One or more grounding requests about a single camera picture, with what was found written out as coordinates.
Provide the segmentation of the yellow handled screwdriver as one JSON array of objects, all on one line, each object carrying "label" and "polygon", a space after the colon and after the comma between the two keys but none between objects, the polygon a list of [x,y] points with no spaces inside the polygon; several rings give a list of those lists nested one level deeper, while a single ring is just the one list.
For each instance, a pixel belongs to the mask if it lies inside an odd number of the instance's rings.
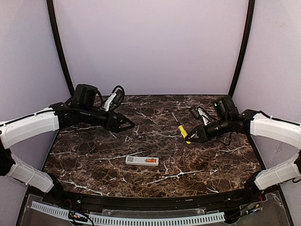
[{"label": "yellow handled screwdriver", "polygon": [[172,114],[172,116],[174,117],[174,119],[176,121],[176,124],[178,126],[178,129],[181,132],[182,137],[185,139],[188,133],[186,132],[184,126],[178,121],[178,119],[176,118],[175,114],[173,112],[171,112],[171,114]]}]

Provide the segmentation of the white remote control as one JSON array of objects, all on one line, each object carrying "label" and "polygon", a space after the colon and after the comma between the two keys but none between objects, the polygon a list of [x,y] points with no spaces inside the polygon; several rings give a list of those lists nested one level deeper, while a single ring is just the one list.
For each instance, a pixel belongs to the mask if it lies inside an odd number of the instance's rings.
[{"label": "white remote control", "polygon": [[[157,163],[146,163],[147,158],[155,158],[157,159]],[[156,157],[139,157],[139,156],[127,156],[126,157],[126,165],[138,165],[138,166],[158,166],[159,158]]]}]

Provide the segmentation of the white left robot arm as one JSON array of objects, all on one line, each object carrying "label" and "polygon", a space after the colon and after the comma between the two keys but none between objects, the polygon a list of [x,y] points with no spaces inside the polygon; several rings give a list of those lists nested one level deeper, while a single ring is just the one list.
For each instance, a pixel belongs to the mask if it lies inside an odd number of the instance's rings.
[{"label": "white left robot arm", "polygon": [[95,98],[101,97],[98,88],[79,84],[73,95],[65,102],[11,121],[0,124],[0,174],[33,186],[44,193],[62,190],[60,182],[20,160],[11,147],[29,138],[47,132],[59,131],[80,123],[101,126],[106,131],[119,133],[135,127],[126,116],[115,112],[125,98],[124,88],[117,85],[111,95],[95,106]]}]

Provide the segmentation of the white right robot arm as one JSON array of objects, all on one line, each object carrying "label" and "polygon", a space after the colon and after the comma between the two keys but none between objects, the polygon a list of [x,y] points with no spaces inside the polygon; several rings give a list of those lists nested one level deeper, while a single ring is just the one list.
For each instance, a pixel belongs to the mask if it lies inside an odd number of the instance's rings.
[{"label": "white right robot arm", "polygon": [[[301,148],[301,125],[292,121],[269,116],[263,111],[247,109],[240,113],[230,96],[222,97],[214,102],[214,108],[219,120],[207,125],[196,126],[186,137],[188,142],[205,143],[226,133],[236,132],[246,135],[267,137]],[[301,176],[301,155],[255,173],[246,186],[256,190],[286,182]]]}]

